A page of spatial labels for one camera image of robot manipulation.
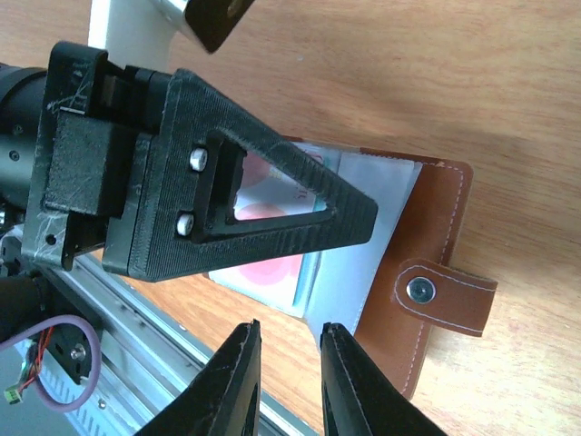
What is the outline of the brown leather card holder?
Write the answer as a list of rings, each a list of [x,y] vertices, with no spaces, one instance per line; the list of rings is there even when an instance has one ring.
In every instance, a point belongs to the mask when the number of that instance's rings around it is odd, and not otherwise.
[[[473,180],[463,162],[338,145],[296,145],[372,197],[364,244],[213,271],[210,278],[304,321],[351,332],[406,398],[416,390],[433,327],[480,336],[497,283],[450,259]]]

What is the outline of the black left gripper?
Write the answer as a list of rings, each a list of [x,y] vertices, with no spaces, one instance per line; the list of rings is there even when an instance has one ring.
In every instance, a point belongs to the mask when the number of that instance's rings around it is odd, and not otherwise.
[[[170,75],[122,68],[107,51],[62,41],[44,85],[22,253],[71,270],[122,216],[135,147],[160,131]]]

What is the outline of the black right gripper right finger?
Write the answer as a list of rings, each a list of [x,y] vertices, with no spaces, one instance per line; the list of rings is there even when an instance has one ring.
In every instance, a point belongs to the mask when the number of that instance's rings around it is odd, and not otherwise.
[[[320,336],[321,394],[326,435],[442,435],[389,382],[340,323]]]

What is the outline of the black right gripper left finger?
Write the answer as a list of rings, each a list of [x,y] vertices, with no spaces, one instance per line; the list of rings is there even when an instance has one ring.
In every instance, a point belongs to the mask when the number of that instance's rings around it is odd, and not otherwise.
[[[261,326],[243,322],[189,386],[139,435],[256,435],[261,399]]]

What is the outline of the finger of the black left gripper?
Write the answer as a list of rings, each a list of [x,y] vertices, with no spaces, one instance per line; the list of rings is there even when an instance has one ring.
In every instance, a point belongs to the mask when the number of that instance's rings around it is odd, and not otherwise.
[[[170,74],[140,139],[107,272],[146,282],[367,242],[374,200],[198,75]]]

